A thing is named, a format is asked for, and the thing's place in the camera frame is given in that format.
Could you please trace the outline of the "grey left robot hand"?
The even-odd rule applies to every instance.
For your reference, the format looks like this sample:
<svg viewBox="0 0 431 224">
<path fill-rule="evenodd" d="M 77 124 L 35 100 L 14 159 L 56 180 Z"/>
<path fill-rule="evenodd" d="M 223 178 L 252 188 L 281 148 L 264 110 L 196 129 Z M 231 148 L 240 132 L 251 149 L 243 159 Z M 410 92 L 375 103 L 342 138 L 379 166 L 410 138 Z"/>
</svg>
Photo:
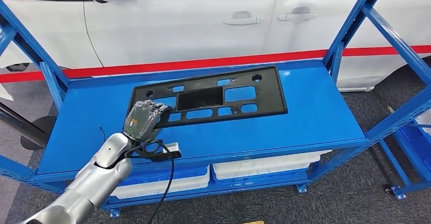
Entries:
<svg viewBox="0 0 431 224">
<path fill-rule="evenodd" d="M 153 100 L 137 101 L 126 116 L 123 134 L 131 140 L 145 142 L 154 139 L 160 130 L 155 130 L 161 117 L 172 107 Z"/>
</svg>

